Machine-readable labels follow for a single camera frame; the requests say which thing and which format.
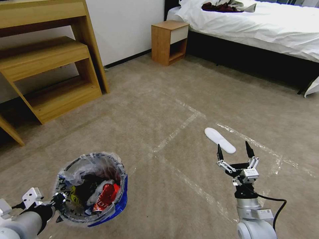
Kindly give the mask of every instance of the baseboard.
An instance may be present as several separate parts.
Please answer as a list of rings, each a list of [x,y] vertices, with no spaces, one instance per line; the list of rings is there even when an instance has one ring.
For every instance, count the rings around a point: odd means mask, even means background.
[[[119,65],[119,64],[123,64],[124,62],[127,62],[127,61],[130,61],[130,60],[133,60],[137,57],[140,57],[140,56],[143,56],[143,55],[146,55],[148,53],[150,53],[152,51],[152,49],[149,49],[149,50],[146,50],[146,51],[143,51],[143,52],[140,52],[140,53],[137,53],[135,55],[132,55],[132,56],[129,56],[127,58],[124,58],[122,60],[119,60],[119,61],[116,61],[116,62],[113,62],[111,64],[108,64],[106,66],[104,66],[105,68],[111,68],[113,66],[116,66],[116,65]]]

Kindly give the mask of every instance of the dark red clothing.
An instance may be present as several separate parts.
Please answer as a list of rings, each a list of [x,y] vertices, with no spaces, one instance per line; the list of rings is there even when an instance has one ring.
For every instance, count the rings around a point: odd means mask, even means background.
[[[205,3],[203,4],[202,9],[208,12],[243,12],[238,11],[235,7],[230,7],[228,3],[219,6],[214,6],[212,3]]]

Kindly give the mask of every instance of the trash can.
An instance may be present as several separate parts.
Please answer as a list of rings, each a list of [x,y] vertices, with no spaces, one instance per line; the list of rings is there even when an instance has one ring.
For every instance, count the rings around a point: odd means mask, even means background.
[[[127,203],[128,177],[115,153],[84,154],[62,169],[54,193],[68,195],[60,218],[93,227],[121,213]]]

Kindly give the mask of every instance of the white wall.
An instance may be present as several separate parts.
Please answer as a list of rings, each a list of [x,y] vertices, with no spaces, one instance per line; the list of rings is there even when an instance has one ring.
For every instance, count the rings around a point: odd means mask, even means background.
[[[151,48],[151,24],[164,19],[164,0],[86,0],[103,65]]]
[[[151,24],[164,19],[164,0],[86,0],[102,63],[107,65],[151,48]],[[73,38],[70,27],[0,38],[0,49],[46,40]],[[73,64],[18,82],[25,94],[77,75]],[[0,75],[0,103],[18,95]]]

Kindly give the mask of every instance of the white slipper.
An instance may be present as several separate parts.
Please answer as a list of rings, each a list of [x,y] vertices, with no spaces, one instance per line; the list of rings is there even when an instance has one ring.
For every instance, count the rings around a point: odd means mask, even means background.
[[[220,147],[227,153],[236,152],[236,148],[230,142],[228,142],[217,130],[213,128],[206,128],[205,134],[215,144],[219,144]]]

